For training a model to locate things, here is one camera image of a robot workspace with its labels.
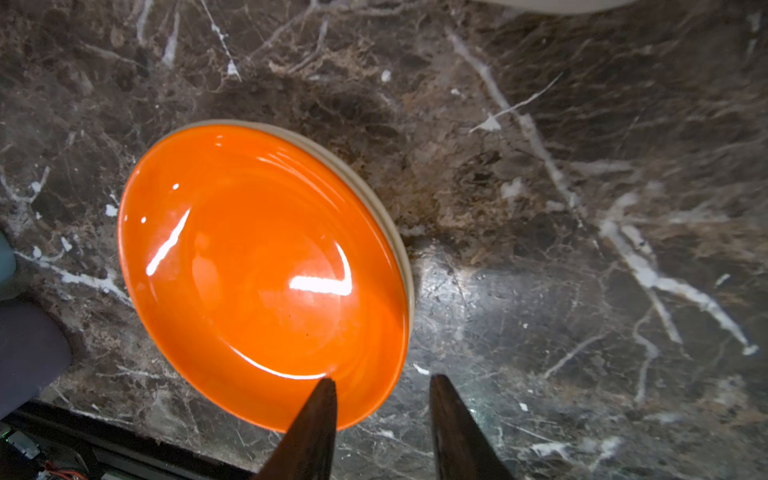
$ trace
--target purple object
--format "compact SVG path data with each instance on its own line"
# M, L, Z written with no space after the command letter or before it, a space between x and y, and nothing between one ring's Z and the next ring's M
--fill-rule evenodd
M39 306L0 305L0 419L56 380L72 363L64 333Z

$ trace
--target countertop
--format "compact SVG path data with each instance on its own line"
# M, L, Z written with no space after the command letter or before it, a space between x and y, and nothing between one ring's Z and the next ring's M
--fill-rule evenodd
M253 470L276 446L157 351L115 238L155 141L238 118L338 154L414 269L405 369L334 478L435 477L437 372L519 478L768 475L761 2L86 3L0 6L0 227L76 357L42 401Z

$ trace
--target plate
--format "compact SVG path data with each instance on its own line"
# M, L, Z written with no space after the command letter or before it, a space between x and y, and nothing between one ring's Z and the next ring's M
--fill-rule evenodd
M177 131L134 169L118 214L131 300L168 361L221 408L285 432L330 377L338 426L351 426L386 400L405 362L402 241L330 152L232 123Z

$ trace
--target orange bowl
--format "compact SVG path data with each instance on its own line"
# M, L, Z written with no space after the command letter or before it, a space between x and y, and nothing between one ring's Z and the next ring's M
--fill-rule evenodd
M394 389L408 257L376 195L306 138L232 121L168 135L128 179L118 247L157 347L222 409L285 432L330 377L344 429Z

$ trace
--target bowl rim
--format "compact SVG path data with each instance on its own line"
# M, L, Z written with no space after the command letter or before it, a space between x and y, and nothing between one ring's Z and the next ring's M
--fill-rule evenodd
M169 137L172 137L175 134L179 134L182 131L186 131L191 128L209 127L209 126L215 126L215 125L245 127L252 130L263 132L265 134L272 135L274 137L278 137L279 139L289 144L292 144L294 147L299 148L300 150L308 154L310 157L318 160L321 164L328 167L339 179L341 179L344 182L344 184L346 184L353 191L353 193L360 199L360 201L362 201L363 205L371 213L373 219L376 221L377 225L379 226L379 229L384 234L384 237L387 240L387 244L389 245L389 248L392 250L392 254L395 257L395 261L397 262L398 270L400 272L403 289L406 294L406 305L408 308L408 315L407 315L408 336L406 337L406 342L402 349L399 368L396 371L396 375L392 376L391 382L387 386L386 393L382 395L381 398L368 411L366 411L362 415L359 415L358 418L350 422L347 422L343 425L337 425L336 429L344 430L353 425L356 425L361 421L363 421L364 419L371 416L376 410L378 410L381 407L381 405L383 405L383 403L389 398L389 396L392 395L392 391L397 386L397 382L399 381L400 376L402 375L402 371L406 363L406 357L408 355L410 338L413 331L413 319L414 319L414 312L415 312L415 294L414 294L413 276L412 276L412 270L411 270L408 254L406 252L406 247L402 242L402 238L400 237L400 233L397 230L397 226L395 225L395 222L389 216L389 213L387 212L386 208L382 204L381 200L376 196L376 194L373 192L371 187L368 184L366 184L366 182L357 173L355 173L355 171L352 170L352 168L350 168L347 164L345 164L344 161L341 160L341 158L337 157L335 154L328 151L327 149L317 144L316 142L310 140L309 138L304 137L303 135L298 134L296 132L287 130L285 128L277 127L271 124L263 124L263 123L252 122L252 121L242 121L242 120L233 120L233 119L211 119L211 120L198 121L190 124L185 124L183 127L179 127L171 131L170 133L165 134L163 137L155 141L152 144L152 146L147 149L147 152L144 153L144 155L141 157L141 159L138 161L138 163L132 170L131 175L128 177L128 180L126 181L126 184L125 184L125 188L123 189L123 194L121 195L120 208L118 211L118 228L117 228L118 256L120 259L121 272L123 273L125 286L128 289L128 293L131 295L131 302L133 303L134 291L133 291L133 286L130 282L130 276L127 273L127 263L125 261L124 243L123 243L123 237L122 237L123 227L122 227L122 222L120 222L119 219L124 217L123 209L124 209L124 205L126 204L126 196L128 194L128 191L131 189L131 185L134 182L135 177L137 176L137 172L140 170L141 165L145 162L147 153L152 151L157 145L159 145L161 142L165 141ZM179 368L179 365L166 354L166 349L164 348L164 346L161 345L161 342L158 342L157 337L153 332L153 329L149 327L142 320L141 311L136 304L134 304L134 309L136 310L136 313L139 316L141 323L144 325L144 328L147 330L147 333L149 333L150 338L152 338L152 341L154 342L155 346L163 354L163 357L165 357L165 359L174 367L174 369L176 369L179 372L179 374L184 378L185 381L189 382L200 394L206 397L206 399L211 401L213 404L215 404L225 412L228 412L231 415L234 415L237 418L242 419L248 423L257 425L263 429L271 430L274 432L280 432L280 433L286 432L287 429L276 429L274 426L264 425L261 422L256 422L253 419L248 419L245 416L232 411L228 407L221 405L221 403L218 400L214 400L213 398L209 397L207 393L205 393L202 389L198 388L196 381L193 381L192 379L190 379L190 377L187 374L185 374L186 369Z

